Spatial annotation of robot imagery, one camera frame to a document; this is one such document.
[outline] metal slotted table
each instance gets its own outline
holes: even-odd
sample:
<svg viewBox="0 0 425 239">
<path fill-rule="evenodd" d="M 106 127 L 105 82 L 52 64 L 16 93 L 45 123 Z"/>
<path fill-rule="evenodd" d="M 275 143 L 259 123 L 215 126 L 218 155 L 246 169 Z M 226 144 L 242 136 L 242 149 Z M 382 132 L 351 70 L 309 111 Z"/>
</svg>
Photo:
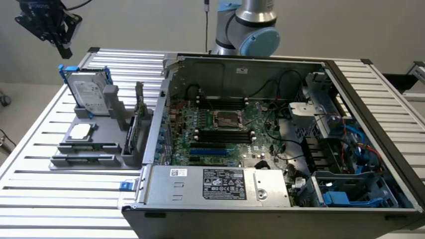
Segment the metal slotted table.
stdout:
<svg viewBox="0 0 425 239">
<path fill-rule="evenodd" d="M 143 82 L 145 102 L 153 109 L 163 79 L 163 54 L 100 49 L 86 54 L 80 67 L 110 68 L 128 108 L 136 103 L 136 82 Z M 333 60 L 425 182 L 423 119 L 373 65 L 359 60 Z M 138 171 L 48 169 L 56 144 L 74 117 L 73 106 L 73 97 L 62 86 L 0 168 L 0 238 L 137 238 L 117 204 L 118 198 L 134 196 L 133 192 L 118 192 L 118 186 L 121 181 L 137 178 Z M 425 227 L 383 238 L 423 238 L 422 233 Z"/>
</svg>

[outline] warning label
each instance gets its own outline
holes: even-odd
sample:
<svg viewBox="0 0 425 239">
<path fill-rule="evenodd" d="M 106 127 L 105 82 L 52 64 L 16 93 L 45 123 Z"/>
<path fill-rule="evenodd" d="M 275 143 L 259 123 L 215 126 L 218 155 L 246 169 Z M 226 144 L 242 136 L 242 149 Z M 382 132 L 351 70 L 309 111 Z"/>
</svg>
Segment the warning label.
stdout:
<svg viewBox="0 0 425 239">
<path fill-rule="evenodd" d="M 246 200 L 243 170 L 203 169 L 202 196 L 209 200 Z"/>
</svg>

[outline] white wall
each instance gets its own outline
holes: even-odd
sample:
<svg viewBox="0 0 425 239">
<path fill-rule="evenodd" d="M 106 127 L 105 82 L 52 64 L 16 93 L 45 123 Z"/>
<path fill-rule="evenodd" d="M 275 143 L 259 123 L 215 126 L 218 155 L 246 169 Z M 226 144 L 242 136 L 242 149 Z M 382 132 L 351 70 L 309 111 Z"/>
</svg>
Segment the white wall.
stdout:
<svg viewBox="0 0 425 239">
<path fill-rule="evenodd" d="M 64 0 L 68 6 L 82 0 Z M 93 0 L 74 13 L 82 25 L 62 60 L 13 21 L 14 0 L 0 0 L 0 81 L 60 84 L 58 63 L 76 64 L 90 46 L 202 51 L 202 0 Z M 210 39 L 215 22 L 211 0 Z M 403 73 L 425 60 L 423 0 L 274 0 L 282 41 L 275 55 L 369 58 Z"/>
</svg>

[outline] blue pcie slot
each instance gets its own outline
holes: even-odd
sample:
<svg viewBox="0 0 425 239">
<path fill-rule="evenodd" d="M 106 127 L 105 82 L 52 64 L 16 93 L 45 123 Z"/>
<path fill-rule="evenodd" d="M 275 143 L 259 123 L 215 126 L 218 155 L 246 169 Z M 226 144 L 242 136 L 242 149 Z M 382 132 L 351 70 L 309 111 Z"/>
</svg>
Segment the blue pcie slot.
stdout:
<svg viewBox="0 0 425 239">
<path fill-rule="evenodd" d="M 226 156 L 225 149 L 191 149 L 189 155 L 219 155 Z"/>
</svg>

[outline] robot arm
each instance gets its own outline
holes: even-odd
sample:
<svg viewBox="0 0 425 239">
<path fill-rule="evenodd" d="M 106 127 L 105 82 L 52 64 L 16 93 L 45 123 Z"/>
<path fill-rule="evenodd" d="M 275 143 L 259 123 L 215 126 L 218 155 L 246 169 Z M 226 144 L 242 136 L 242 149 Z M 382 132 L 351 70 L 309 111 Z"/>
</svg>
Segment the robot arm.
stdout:
<svg viewBox="0 0 425 239">
<path fill-rule="evenodd" d="M 62 59 L 72 57 L 70 39 L 82 18 L 68 12 L 60 0 L 16 0 L 21 10 L 14 21 L 41 40 L 57 48 Z"/>
<path fill-rule="evenodd" d="M 279 43 L 275 20 L 273 0 L 219 2 L 211 54 L 270 56 Z"/>
<path fill-rule="evenodd" d="M 16 0 L 21 14 L 16 22 L 41 40 L 57 48 L 62 59 L 69 59 L 70 39 L 82 18 L 69 13 L 60 0 Z M 269 56 L 277 49 L 279 34 L 274 28 L 273 0 L 233 0 L 218 3 L 215 46 L 211 54 Z M 205 11 L 209 0 L 205 0 Z"/>
</svg>

